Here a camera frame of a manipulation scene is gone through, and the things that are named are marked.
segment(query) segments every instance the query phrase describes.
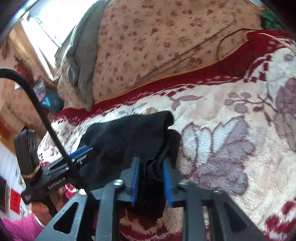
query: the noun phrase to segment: red sign with black text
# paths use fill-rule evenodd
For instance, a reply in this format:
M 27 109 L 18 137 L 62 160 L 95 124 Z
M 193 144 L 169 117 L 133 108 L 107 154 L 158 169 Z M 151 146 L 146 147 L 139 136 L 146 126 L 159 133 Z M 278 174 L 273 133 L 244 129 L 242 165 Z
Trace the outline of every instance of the red sign with black text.
M 20 214 L 20 194 L 15 190 L 10 191 L 10 210 Z

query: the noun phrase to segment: pink sleeve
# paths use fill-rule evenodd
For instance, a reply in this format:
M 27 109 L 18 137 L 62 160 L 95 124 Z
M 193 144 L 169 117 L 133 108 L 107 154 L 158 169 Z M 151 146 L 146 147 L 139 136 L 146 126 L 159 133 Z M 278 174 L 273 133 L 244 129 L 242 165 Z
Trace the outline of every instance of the pink sleeve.
M 17 221 L 11 222 L 4 219 L 2 222 L 14 241 L 33 241 L 43 229 L 37 223 L 33 213 Z

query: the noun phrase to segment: curtain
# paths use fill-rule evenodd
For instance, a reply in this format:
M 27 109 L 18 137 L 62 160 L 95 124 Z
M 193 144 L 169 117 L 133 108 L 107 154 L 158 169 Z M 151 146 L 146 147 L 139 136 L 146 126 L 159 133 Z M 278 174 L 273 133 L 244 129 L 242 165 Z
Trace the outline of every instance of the curtain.
M 23 59 L 24 65 L 32 70 L 34 77 L 41 76 L 47 87 L 56 88 L 57 82 L 54 81 L 54 75 L 58 69 L 52 66 L 40 51 L 34 38 L 34 31 L 26 20 L 22 19 L 14 26 L 8 42 L 14 47 L 17 57 Z

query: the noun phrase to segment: triangular cutout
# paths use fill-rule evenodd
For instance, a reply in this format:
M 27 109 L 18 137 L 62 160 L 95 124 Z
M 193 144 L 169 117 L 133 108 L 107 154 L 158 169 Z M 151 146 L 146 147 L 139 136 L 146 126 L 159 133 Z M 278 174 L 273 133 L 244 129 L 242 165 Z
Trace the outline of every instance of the triangular cutout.
M 224 203 L 224 207 L 229 217 L 230 228 L 232 232 L 240 232 L 248 227 L 248 225 L 242 220 L 242 218 L 232 209 L 232 207 L 227 202 Z
M 61 218 L 54 224 L 54 230 L 60 231 L 64 234 L 69 234 L 72 228 L 78 202 L 74 202 L 71 207 L 61 216 Z

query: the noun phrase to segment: black cloth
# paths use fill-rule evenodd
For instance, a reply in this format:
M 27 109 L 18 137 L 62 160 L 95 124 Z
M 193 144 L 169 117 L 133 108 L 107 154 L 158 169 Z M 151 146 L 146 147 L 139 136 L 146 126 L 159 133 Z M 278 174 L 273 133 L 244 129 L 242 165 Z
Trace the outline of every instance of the black cloth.
M 91 125 L 79 147 L 93 148 L 89 163 L 79 173 L 91 190 L 104 187 L 128 169 L 133 157 L 140 158 L 140 179 L 134 210 L 160 218 L 164 209 L 162 163 L 169 156 L 175 166 L 180 135 L 168 130 L 173 125 L 169 111 L 150 115 L 130 115 Z

